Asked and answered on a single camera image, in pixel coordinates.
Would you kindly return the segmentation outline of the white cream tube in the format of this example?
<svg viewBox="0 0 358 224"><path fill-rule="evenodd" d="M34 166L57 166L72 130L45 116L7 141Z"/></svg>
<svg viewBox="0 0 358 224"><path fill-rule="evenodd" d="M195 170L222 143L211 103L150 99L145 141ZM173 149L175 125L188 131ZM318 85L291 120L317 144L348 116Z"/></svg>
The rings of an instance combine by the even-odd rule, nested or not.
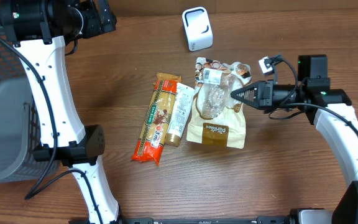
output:
<svg viewBox="0 0 358 224"><path fill-rule="evenodd" d="M190 115L194 89L177 83L177 94L173 105L171 121L168 127L165 144L178 147Z"/></svg>

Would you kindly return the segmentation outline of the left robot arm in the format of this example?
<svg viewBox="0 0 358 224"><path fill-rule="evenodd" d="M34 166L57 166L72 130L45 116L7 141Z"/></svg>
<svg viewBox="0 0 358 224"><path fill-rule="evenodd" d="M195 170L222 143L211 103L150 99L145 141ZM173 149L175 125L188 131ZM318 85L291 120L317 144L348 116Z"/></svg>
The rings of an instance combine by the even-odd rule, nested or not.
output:
<svg viewBox="0 0 358 224"><path fill-rule="evenodd" d="M68 167L88 208L89 223L118 223L120 208L103 168L104 131L81 122L66 69L66 46L112 32L116 16L107 0L5 0L0 2L4 45L21 60L40 121L33 156Z"/></svg>

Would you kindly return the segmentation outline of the beige bread snack bag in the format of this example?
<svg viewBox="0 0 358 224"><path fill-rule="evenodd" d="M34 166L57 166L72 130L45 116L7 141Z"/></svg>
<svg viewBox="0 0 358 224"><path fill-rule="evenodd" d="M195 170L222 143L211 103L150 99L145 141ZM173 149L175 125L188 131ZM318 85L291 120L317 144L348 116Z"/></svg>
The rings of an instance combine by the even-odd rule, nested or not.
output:
<svg viewBox="0 0 358 224"><path fill-rule="evenodd" d="M186 140L242 149L246 139L246 118L243 104L232 98L231 92L251 83L248 64L227 64L198 57Z"/></svg>

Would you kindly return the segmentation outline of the red orange spaghetti pack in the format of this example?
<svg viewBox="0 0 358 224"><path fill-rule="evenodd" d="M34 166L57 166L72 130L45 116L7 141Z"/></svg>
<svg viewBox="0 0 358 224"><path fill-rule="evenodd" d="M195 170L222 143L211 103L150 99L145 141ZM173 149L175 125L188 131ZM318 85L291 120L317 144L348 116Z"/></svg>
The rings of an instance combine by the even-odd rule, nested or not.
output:
<svg viewBox="0 0 358 224"><path fill-rule="evenodd" d="M152 98L137 141L132 160L159 163L181 77L160 73L154 84Z"/></svg>

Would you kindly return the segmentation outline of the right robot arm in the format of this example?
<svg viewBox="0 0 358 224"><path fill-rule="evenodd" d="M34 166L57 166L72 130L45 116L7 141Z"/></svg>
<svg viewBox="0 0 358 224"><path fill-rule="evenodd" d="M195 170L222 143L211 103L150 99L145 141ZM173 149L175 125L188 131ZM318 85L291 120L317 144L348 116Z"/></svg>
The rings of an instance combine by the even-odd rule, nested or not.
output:
<svg viewBox="0 0 358 224"><path fill-rule="evenodd" d="M289 215L258 217L257 223L358 223L358 120L342 89L332 89L326 55L301 55L291 71L292 85L276 79L258 81L231 92L231 97L264 113L298 109L329 144L342 170L347 190L334 211L295 208Z"/></svg>

